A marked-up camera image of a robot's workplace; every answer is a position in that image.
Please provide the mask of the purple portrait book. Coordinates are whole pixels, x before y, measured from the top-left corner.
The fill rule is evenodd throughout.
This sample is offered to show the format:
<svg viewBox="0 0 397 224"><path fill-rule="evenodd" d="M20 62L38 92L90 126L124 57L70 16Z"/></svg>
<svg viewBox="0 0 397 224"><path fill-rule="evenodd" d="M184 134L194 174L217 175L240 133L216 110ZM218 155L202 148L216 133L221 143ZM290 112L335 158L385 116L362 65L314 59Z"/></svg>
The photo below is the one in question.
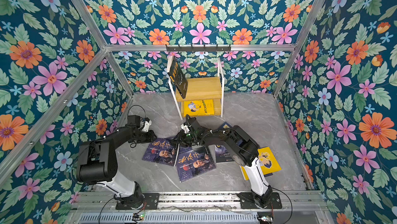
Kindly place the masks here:
<svg viewBox="0 0 397 224"><path fill-rule="evenodd" d="M208 147L182 147L176 160L180 182L216 169L215 161Z"/></svg>
<svg viewBox="0 0 397 224"><path fill-rule="evenodd" d="M144 152L143 161L175 166L179 151L179 145L169 139L158 138L151 142Z"/></svg>

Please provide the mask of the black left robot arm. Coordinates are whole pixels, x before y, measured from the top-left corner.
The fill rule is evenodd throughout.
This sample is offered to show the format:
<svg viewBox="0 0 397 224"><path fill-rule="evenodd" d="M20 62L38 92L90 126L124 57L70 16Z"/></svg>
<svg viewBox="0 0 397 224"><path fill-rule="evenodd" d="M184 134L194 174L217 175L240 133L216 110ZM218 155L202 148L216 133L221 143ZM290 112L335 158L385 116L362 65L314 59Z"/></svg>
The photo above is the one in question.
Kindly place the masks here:
<svg viewBox="0 0 397 224"><path fill-rule="evenodd" d="M150 130L149 118L138 115L127 117L127 124L113 133L80 146L77 158L78 182L101 186L114 193L114 199L123 204L141 204L144 195L137 182L127 179L118 169L116 150L125 143L151 143L157 139Z"/></svg>

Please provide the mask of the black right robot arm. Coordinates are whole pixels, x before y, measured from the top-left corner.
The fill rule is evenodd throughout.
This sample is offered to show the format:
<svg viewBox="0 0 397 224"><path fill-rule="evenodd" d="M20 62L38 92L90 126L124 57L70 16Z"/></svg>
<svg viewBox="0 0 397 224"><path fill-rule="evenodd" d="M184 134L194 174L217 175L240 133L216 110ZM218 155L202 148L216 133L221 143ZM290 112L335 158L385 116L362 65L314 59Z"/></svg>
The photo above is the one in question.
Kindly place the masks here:
<svg viewBox="0 0 397 224"><path fill-rule="evenodd" d="M245 168L251 184L253 202L259 208L270 204L273 189L265 179L259 160L259 145L238 125L227 129L210 129L201 126L195 117L186 115L181 131L171 139L184 147L193 145L223 145L232 159Z"/></svg>

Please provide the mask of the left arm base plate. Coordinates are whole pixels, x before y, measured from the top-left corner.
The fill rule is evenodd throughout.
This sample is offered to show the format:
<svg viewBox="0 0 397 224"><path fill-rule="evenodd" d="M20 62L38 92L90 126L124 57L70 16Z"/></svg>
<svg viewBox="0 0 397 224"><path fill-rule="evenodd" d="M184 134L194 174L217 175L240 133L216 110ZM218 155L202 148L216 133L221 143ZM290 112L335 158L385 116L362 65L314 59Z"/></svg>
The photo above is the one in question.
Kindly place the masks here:
<svg viewBox="0 0 397 224"><path fill-rule="evenodd" d="M134 194L129 197L116 197L117 210L156 210L159 204L159 193Z"/></svg>

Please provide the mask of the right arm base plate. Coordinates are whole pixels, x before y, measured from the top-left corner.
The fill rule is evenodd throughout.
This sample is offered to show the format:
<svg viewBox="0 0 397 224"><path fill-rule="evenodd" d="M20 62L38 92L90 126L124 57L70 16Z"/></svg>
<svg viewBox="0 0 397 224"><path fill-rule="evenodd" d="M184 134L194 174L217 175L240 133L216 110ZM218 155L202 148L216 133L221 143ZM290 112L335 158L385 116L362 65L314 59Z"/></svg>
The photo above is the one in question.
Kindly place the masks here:
<svg viewBox="0 0 397 224"><path fill-rule="evenodd" d="M258 196L253 192L238 193L237 197L240 199L240 207L242 209L282 209L278 193L271 193L271 195L265 197Z"/></svg>

